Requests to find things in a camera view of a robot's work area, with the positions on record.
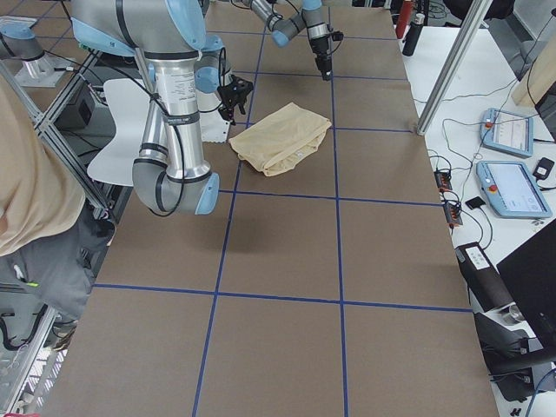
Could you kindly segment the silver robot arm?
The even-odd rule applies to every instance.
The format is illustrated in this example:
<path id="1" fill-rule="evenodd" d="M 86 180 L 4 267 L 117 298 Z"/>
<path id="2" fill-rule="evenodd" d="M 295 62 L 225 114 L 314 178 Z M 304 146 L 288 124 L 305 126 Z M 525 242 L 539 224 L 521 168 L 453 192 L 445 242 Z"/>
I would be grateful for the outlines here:
<path id="1" fill-rule="evenodd" d="M 149 97 L 134 190 L 154 214 L 210 214 L 220 177 L 205 160 L 195 75 L 206 62 L 207 1 L 75 1 L 76 40 L 132 56 Z"/>
<path id="2" fill-rule="evenodd" d="M 324 81 L 331 79 L 333 31 L 324 20 L 321 1 L 302 1 L 301 8 L 288 18 L 279 14 L 269 1 L 241 1 L 241 4 L 252 10 L 264 22 L 279 48 L 286 47 L 305 30 L 321 78 Z"/>

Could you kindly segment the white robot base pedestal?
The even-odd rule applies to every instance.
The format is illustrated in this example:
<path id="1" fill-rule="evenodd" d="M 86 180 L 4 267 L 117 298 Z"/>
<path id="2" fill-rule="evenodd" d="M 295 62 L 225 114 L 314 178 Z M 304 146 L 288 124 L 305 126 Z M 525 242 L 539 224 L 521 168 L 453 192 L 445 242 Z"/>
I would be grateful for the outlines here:
<path id="1" fill-rule="evenodd" d="M 228 139 L 230 122 L 224 120 L 218 112 L 221 99 L 216 92 L 196 91 L 197 105 L 200 112 L 200 125 L 203 142 L 224 143 Z"/>

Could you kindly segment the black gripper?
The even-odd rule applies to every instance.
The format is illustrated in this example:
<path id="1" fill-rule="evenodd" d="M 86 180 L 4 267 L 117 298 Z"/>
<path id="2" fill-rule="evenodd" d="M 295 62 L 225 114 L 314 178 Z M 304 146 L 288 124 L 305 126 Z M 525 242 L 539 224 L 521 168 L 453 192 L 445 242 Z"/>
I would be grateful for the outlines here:
<path id="1" fill-rule="evenodd" d="M 310 38 L 309 45 L 315 55 L 314 60 L 317 69 L 322 70 L 322 79 L 327 82 L 330 81 L 332 78 L 332 58 L 330 56 L 329 35 Z"/>
<path id="2" fill-rule="evenodd" d="M 234 108 L 238 106 L 240 113 L 246 115 L 245 105 L 248 95 L 253 91 L 253 83 L 238 76 L 231 76 L 230 83 L 218 87 L 217 91 L 222 100 L 219 114 L 224 121 L 234 125 Z"/>

